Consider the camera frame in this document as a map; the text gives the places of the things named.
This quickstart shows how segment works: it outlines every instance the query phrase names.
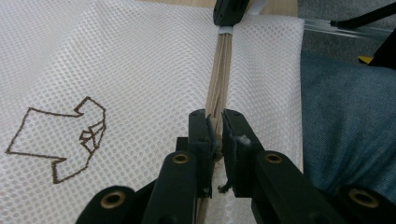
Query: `screw hole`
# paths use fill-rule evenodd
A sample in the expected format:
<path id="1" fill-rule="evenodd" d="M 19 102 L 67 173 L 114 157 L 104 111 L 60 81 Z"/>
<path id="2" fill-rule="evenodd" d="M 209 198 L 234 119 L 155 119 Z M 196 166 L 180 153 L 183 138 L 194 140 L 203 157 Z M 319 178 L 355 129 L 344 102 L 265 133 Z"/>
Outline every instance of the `screw hole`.
<path id="1" fill-rule="evenodd" d="M 266 154 L 265 159 L 271 163 L 281 163 L 283 161 L 283 159 L 275 153 Z"/>
<path id="2" fill-rule="evenodd" d="M 172 159 L 172 161 L 174 163 L 178 163 L 178 164 L 182 164 L 182 163 L 186 163 L 190 160 L 190 158 L 185 155 L 185 154 L 177 154 L 176 156 L 174 156 L 174 158 Z"/>
<path id="3" fill-rule="evenodd" d="M 379 201 L 363 189 L 351 189 L 348 196 L 352 201 L 369 208 L 377 208 Z"/>
<path id="4" fill-rule="evenodd" d="M 125 194 L 120 190 L 108 193 L 102 198 L 100 204 L 105 209 L 112 209 L 122 205 L 125 201 Z"/>

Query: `black plastic part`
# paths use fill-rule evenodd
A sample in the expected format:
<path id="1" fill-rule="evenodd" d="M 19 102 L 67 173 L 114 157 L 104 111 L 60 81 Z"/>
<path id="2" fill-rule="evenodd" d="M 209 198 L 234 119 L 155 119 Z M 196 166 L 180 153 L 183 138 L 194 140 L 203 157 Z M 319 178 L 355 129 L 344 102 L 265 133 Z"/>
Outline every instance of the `black plastic part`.
<path id="1" fill-rule="evenodd" d="M 234 26 L 242 20 L 248 0 L 217 0 L 213 10 L 213 21 L 220 26 Z"/>
<path id="2" fill-rule="evenodd" d="M 377 10 L 347 21 L 331 21 L 330 25 L 339 28 L 356 29 L 373 21 L 384 19 L 393 14 L 396 14 L 396 3 L 389 4 L 385 7 L 381 7 Z"/>
<path id="3" fill-rule="evenodd" d="M 195 155 L 198 169 L 198 197 L 212 196 L 213 159 L 217 142 L 205 110 L 196 110 L 189 115 L 189 152 Z"/>
<path id="4" fill-rule="evenodd" d="M 176 151 L 187 151 L 189 150 L 189 138 L 178 137 L 176 140 Z"/>
<path id="5" fill-rule="evenodd" d="M 385 40 L 374 54 L 369 66 L 388 67 L 396 69 L 396 29 Z"/>
<path id="6" fill-rule="evenodd" d="M 396 223 L 396 205 L 362 186 L 341 187 L 332 198 L 332 205 L 348 223 Z"/>
<path id="7" fill-rule="evenodd" d="M 254 173 L 256 156 L 264 148 L 241 113 L 225 109 L 222 117 L 222 153 L 228 181 L 219 191 L 233 187 L 235 197 L 251 198 L 257 179 Z"/>
<path id="8" fill-rule="evenodd" d="M 142 223 L 195 223 L 196 162 L 188 151 L 165 158 Z"/>
<path id="9" fill-rule="evenodd" d="M 287 156 L 261 152 L 256 176 L 280 223 L 346 223 Z"/>
<path id="10" fill-rule="evenodd" d="M 77 224 L 124 224 L 140 223 L 145 213 L 149 197 L 154 188 L 155 181 L 149 183 L 137 192 L 122 186 L 113 186 L 97 193 L 87 204 L 77 220 Z M 101 201 L 109 193 L 122 192 L 123 203 L 114 208 L 104 208 Z"/>

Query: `white net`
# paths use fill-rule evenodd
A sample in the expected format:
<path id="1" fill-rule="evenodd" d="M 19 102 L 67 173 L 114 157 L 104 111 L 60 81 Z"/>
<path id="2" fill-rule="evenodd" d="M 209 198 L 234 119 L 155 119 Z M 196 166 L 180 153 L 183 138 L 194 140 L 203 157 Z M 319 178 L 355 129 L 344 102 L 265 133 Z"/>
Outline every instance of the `white net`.
<path id="1" fill-rule="evenodd" d="M 177 137 L 188 135 L 190 112 L 205 107 L 219 30 L 212 9 L 121 0 L 6 1 L 0 15 L 0 223 L 73 223 L 101 189 L 140 189 L 155 179 L 165 156 L 175 150 Z M 288 28 L 284 36 L 299 34 L 296 19 L 270 21 L 277 20 Z M 248 32 L 254 40 L 267 29 L 259 22 L 235 27 L 233 63 L 249 57 L 238 49 L 265 43 L 247 42 L 238 33 Z M 274 30 L 265 32 L 270 38 Z M 287 48 L 272 47 L 263 54 L 281 51 L 298 57 L 299 52 L 290 50 L 297 50 L 301 39 L 291 39 L 288 44 L 279 40 Z M 298 58 L 277 58 L 283 71 L 298 78 Z M 249 73 L 261 68 L 245 70 L 244 61 L 238 62 L 232 67 L 229 106 L 247 116 L 267 147 L 265 132 L 254 124 L 262 122 L 257 121 L 260 109 L 268 110 L 267 105 L 238 103 L 233 86 L 238 69 Z M 271 91 L 270 106 L 288 104 L 292 93 L 300 96 L 299 89 L 290 91 L 294 79 L 281 80 L 287 86 Z M 254 92 L 264 88 L 255 85 Z M 278 101 L 278 93 L 287 97 Z M 275 142 L 286 139 L 278 125 L 301 122 L 301 110 L 293 110 L 299 102 L 292 103 L 294 107 L 271 110 L 284 108 L 282 113 L 291 117 L 264 126 L 277 130 L 271 136 L 280 134 Z M 293 146 L 301 144 L 301 130 L 294 131 L 300 132 L 290 130 L 284 144 L 300 155 L 300 148 Z M 208 217 L 207 222 L 245 222 L 235 217 L 237 205 L 219 206 L 217 215 L 222 217 Z"/>

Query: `brown outline drawing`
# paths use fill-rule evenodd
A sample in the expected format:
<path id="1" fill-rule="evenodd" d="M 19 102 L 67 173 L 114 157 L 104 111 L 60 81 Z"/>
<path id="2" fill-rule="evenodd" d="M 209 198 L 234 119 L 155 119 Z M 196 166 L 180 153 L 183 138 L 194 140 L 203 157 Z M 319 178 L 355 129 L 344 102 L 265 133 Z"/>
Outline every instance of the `brown outline drawing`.
<path id="1" fill-rule="evenodd" d="M 43 113 L 46 115 L 51 115 L 51 116 L 58 116 L 58 117 L 67 117 L 67 118 L 79 118 L 81 116 L 84 115 L 84 113 L 80 113 L 78 112 L 79 109 L 87 102 L 87 101 L 92 101 L 94 104 L 96 104 L 97 106 L 99 106 L 102 110 L 103 110 L 103 119 L 101 121 L 99 121 L 98 123 L 88 127 L 88 131 L 83 131 L 81 133 L 81 136 L 79 137 L 79 140 L 82 140 L 81 144 L 88 150 L 88 152 L 90 153 L 90 156 L 87 159 L 87 162 L 85 163 L 85 166 L 78 170 L 77 172 L 73 173 L 72 175 L 69 175 L 63 179 L 58 179 L 58 173 L 56 172 L 56 165 L 58 163 L 61 163 L 63 161 L 66 161 L 67 158 L 61 158 L 61 157 L 53 157 L 53 156 L 46 156 L 46 155 L 36 155 L 36 154 L 30 154 L 30 153 L 24 153 L 24 152 L 13 152 L 11 151 L 12 146 L 15 143 L 15 140 L 17 139 L 18 135 L 20 134 L 21 130 L 23 129 L 23 125 L 25 124 L 25 121 L 27 119 L 27 117 L 29 116 L 30 111 L 35 111 L 38 113 Z M 27 110 L 25 116 L 23 117 L 22 120 L 22 124 L 21 127 L 18 129 L 17 133 L 15 134 L 15 136 L 12 138 L 11 143 L 9 144 L 6 153 L 7 154 L 14 154 L 14 155 L 22 155 L 22 156 L 31 156 L 31 157 L 38 157 L 38 158 L 45 158 L 45 159 L 55 159 L 56 161 L 53 161 L 51 164 L 51 169 L 52 169 L 52 180 L 53 180 L 53 184 L 59 184 L 64 182 L 67 179 L 70 179 L 72 177 L 74 177 L 75 175 L 78 175 L 79 173 L 81 173 L 82 171 L 84 171 L 85 169 L 88 168 L 88 164 L 90 163 L 90 159 L 93 156 L 94 152 L 96 151 L 96 149 L 99 148 L 100 143 L 102 142 L 102 138 L 103 135 L 105 133 L 106 130 L 106 110 L 104 107 L 102 107 L 101 105 L 99 105 L 98 103 L 96 103 L 91 97 L 87 96 L 85 97 L 84 100 L 81 101 L 81 103 L 79 103 L 79 105 L 76 106 L 76 108 L 74 108 L 74 111 L 77 113 L 76 115 L 65 115 L 65 114 L 56 114 L 56 113 L 50 113 L 47 111 L 43 111 L 43 110 L 39 110 L 39 109 L 35 109 L 33 107 L 29 107 L 29 109 Z M 102 125 L 101 128 L 95 130 L 95 128 L 99 125 Z M 98 142 L 96 142 L 95 136 L 99 133 L 102 132 Z M 87 138 L 84 137 L 84 134 L 89 134 L 92 138 Z M 93 150 L 90 150 L 87 146 L 86 143 L 88 141 L 92 140 L 93 141 Z"/>

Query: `white mesh fabric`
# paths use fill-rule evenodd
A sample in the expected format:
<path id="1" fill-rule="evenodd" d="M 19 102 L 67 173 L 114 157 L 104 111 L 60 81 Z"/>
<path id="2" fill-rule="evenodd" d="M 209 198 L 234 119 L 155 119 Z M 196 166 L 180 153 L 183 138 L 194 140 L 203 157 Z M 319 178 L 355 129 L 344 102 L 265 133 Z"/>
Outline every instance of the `white mesh fabric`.
<path id="1" fill-rule="evenodd" d="M 227 108 L 241 112 L 266 150 L 302 167 L 300 52 L 304 22 L 292 17 L 249 16 L 233 28 Z M 214 186 L 226 183 L 222 162 Z M 209 201 L 210 223 L 254 223 L 249 199 L 233 192 Z"/>
<path id="2" fill-rule="evenodd" d="M 212 9 L 6 1 L 0 16 L 0 223 L 73 223 L 101 189 L 140 189 L 156 178 L 177 137 L 187 136 L 189 113 L 205 107 L 218 38 Z M 296 19 L 245 17 L 234 27 L 229 88 L 229 107 L 244 113 L 264 147 L 294 162 L 301 128 L 285 129 L 301 122 L 293 99 L 302 30 Z M 272 86 L 254 79 L 261 70 Z M 216 170 L 214 188 L 226 180 L 221 162 Z M 254 222 L 249 200 L 215 194 L 206 222 Z"/>
<path id="3" fill-rule="evenodd" d="M 2 4 L 0 223 L 73 223 L 101 189 L 140 189 L 155 179 L 177 137 L 188 135 L 190 112 L 205 107 L 219 29 L 212 10 L 131 1 Z M 94 148 L 79 138 L 92 136 L 103 111 L 91 101 L 82 116 L 75 111 L 87 96 L 106 110 L 102 141 L 88 168 L 54 184 L 54 161 L 67 158 L 56 167 L 62 181 L 85 167 Z"/>

